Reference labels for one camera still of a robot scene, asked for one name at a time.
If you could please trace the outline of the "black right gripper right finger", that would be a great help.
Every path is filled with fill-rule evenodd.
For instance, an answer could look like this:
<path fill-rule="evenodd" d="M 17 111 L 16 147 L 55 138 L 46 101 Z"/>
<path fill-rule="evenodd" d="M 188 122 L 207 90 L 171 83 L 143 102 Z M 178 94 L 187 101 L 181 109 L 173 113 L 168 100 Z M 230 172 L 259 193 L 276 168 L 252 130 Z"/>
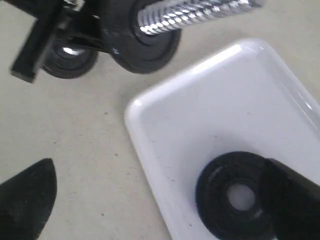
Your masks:
<path fill-rule="evenodd" d="M 278 160 L 262 168 L 258 195 L 278 240 L 320 238 L 320 186 Z"/>

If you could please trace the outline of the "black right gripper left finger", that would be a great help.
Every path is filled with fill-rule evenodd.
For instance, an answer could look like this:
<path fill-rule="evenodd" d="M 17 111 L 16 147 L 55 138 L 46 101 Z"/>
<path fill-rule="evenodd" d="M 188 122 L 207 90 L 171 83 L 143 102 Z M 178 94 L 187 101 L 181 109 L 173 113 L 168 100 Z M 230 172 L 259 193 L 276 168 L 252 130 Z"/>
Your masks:
<path fill-rule="evenodd" d="M 57 197 L 57 174 L 44 158 L 0 184 L 0 238 L 37 240 Z"/>

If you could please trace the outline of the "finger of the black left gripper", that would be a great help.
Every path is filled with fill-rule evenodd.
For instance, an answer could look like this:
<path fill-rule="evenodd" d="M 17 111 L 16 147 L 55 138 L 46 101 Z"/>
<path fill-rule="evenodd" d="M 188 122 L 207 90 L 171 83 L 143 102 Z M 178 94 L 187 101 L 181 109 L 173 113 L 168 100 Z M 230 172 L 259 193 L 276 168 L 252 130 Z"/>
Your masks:
<path fill-rule="evenodd" d="M 62 31 L 62 45 L 81 50 L 117 54 L 107 39 L 107 16 L 116 10 L 116 0 L 85 0 L 80 10 L 73 10 L 70 21 Z"/>
<path fill-rule="evenodd" d="M 58 27 L 66 18 L 70 1 L 11 0 L 9 4 L 35 17 L 35 22 L 10 69 L 12 76 L 33 83 L 57 38 Z"/>

